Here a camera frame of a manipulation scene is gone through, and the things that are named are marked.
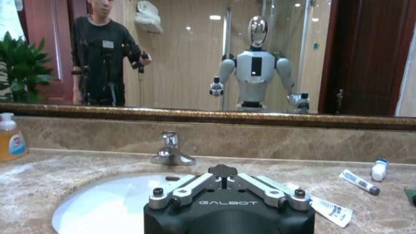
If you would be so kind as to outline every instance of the toothpaste tube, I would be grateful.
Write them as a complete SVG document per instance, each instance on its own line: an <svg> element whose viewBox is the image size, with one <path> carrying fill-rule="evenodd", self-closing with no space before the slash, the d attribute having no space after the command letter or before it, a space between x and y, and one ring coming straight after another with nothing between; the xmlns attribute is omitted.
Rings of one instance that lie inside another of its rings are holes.
<svg viewBox="0 0 416 234"><path fill-rule="evenodd" d="M358 188L364 189L369 194L378 195L380 189L373 186L369 182L366 182L364 179L357 177L349 170L344 170L342 173L338 175L340 178L346 180L349 183L356 185Z"/></svg>
<svg viewBox="0 0 416 234"><path fill-rule="evenodd" d="M352 210L317 198L316 196L310 196L310 200L310 206L314 211L341 228L345 228L352 218Z"/></svg>

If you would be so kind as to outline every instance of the ceiling light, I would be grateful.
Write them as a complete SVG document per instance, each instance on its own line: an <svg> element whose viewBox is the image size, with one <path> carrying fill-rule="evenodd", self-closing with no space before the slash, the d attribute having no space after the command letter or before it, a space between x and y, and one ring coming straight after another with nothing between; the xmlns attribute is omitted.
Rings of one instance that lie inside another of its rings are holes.
<svg viewBox="0 0 416 234"><path fill-rule="evenodd" d="M209 16L210 20L221 20L221 16Z"/></svg>

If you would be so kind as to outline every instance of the sink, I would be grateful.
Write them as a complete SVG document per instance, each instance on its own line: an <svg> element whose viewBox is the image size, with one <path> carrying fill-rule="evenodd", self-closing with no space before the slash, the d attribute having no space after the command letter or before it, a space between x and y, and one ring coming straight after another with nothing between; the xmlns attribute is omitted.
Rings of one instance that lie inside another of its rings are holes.
<svg viewBox="0 0 416 234"><path fill-rule="evenodd" d="M142 208L153 188L185 175L133 174L100 180L73 193L57 207L52 226L58 234L142 234Z"/></svg>

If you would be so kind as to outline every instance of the marble countertop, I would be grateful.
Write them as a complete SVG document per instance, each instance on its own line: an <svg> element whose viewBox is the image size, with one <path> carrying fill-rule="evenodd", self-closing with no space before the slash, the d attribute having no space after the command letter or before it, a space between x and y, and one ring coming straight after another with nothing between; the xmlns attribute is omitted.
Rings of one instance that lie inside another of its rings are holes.
<svg viewBox="0 0 416 234"><path fill-rule="evenodd" d="M54 233L52 214L80 187L109 176L140 172L201 174L222 163L238 172L298 184L308 193L353 210L345 229L316 214L314 233L416 233L416 208L404 187L416 186L416 165L392 164L372 196L338 178L345 168L370 180L372 164L197 157L197 165L168 167L150 155L32 149L22 158L0 163L0 229L2 234Z"/></svg>

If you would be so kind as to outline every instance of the door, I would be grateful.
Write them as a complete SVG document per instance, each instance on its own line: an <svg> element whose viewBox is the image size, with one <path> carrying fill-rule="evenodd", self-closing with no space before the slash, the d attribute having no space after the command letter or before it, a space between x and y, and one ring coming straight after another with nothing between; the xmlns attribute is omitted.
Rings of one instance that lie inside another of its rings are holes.
<svg viewBox="0 0 416 234"><path fill-rule="evenodd" d="M40 87L41 96L48 98L49 104L69 104L73 79L66 1L25 0L24 5L28 42L38 44L45 39L44 50L50 58L48 67L53 69L52 75L57 79Z"/></svg>
<svg viewBox="0 0 416 234"><path fill-rule="evenodd" d="M416 0L333 0L318 110L392 116Z"/></svg>

